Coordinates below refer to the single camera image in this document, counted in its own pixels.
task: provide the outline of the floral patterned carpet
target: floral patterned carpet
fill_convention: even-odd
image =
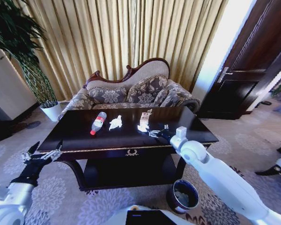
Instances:
[[[260,105],[251,115],[244,115],[239,120],[202,121],[220,140],[208,151],[245,178],[268,207],[281,213],[281,176],[262,177],[254,173],[270,168],[281,158],[276,151],[281,146],[281,114],[272,111],[277,103],[272,99],[271,102],[272,106]],[[39,126],[25,128],[0,142],[0,184],[8,185],[20,174],[24,168],[21,153],[37,141],[42,142],[56,124],[39,109],[24,122],[34,121],[40,121]],[[177,155],[173,158],[176,162],[179,159]],[[197,188],[200,203],[180,215],[182,218],[198,225],[250,224],[218,199],[191,166],[186,166],[183,178]],[[168,185],[160,185],[81,192],[71,169],[54,162],[41,172],[26,224],[99,225],[115,211],[132,204],[170,210],[165,200],[168,188]]]

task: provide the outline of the white wall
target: white wall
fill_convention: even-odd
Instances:
[[[13,120],[37,101],[4,52],[0,50],[0,109]]]
[[[256,0],[229,0],[192,94],[203,101],[222,68]]]
[[[275,86],[275,84],[281,79],[281,71],[275,76],[275,78],[269,83],[269,85],[263,89],[257,99],[252,103],[252,105],[247,109],[247,111],[252,111],[255,106],[261,102],[263,99],[269,97],[268,92]]]

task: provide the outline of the chair leg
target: chair leg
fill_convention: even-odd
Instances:
[[[262,171],[262,172],[255,172],[257,175],[260,176],[269,176],[269,175],[276,175],[279,174],[280,171],[280,167],[275,165],[273,167],[271,167],[270,169],[266,170],[266,171]]]

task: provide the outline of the dark wooden table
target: dark wooden table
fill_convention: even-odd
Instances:
[[[58,161],[72,168],[80,190],[171,184],[182,177],[185,161],[180,158],[176,168],[171,157],[176,152],[163,138],[149,137],[137,130],[141,113],[149,109],[67,111],[38,151],[45,154],[62,139],[63,154]],[[101,111],[106,112],[107,119],[92,136],[91,124]],[[123,126],[109,131],[109,122],[118,115],[122,116]],[[206,147],[218,141],[187,107],[153,108],[150,128],[161,130],[164,124],[172,132],[180,126],[187,127],[188,140]],[[88,160],[84,171],[78,159]]]

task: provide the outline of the door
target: door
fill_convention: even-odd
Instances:
[[[198,116],[238,119],[280,70],[281,0],[257,0]]]

